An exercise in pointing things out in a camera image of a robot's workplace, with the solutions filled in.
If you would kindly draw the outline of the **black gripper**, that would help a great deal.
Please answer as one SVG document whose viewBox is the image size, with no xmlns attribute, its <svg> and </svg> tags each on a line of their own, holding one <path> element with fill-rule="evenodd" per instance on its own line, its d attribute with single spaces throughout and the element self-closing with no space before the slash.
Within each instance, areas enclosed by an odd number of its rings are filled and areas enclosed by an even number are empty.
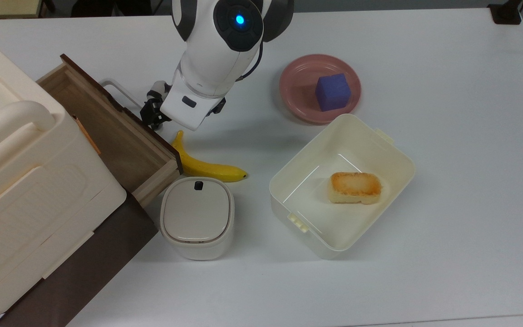
<svg viewBox="0 0 523 327">
<path fill-rule="evenodd" d="M 140 114 L 144 124 L 148 125 L 152 130 L 158 130 L 164 122 L 171 121 L 162 110 L 162 105 L 169 91 L 170 85 L 166 81 L 158 80 L 147 92 L 147 100 L 155 99 L 157 102 L 145 102 L 140 110 Z"/>
</svg>

